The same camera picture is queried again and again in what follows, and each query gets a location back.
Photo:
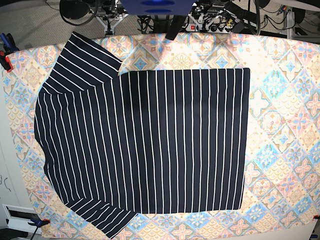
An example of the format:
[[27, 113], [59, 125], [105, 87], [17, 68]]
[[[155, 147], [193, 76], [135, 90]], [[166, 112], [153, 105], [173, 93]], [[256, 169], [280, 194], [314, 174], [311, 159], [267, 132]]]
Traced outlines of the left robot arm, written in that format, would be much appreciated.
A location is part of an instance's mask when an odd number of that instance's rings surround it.
[[242, 8], [233, 0], [197, 0], [193, 3], [182, 30], [199, 33], [235, 33], [248, 30], [259, 35], [266, 26], [260, 10], [268, 0], [249, 0]]

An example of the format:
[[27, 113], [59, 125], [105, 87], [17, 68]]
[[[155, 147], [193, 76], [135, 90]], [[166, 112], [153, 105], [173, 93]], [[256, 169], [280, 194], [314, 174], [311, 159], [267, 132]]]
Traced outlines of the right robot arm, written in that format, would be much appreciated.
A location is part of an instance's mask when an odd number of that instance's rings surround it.
[[59, 13], [65, 23], [74, 27], [96, 19], [103, 26], [105, 36], [114, 36], [117, 25], [128, 16], [119, 0], [61, 0]]

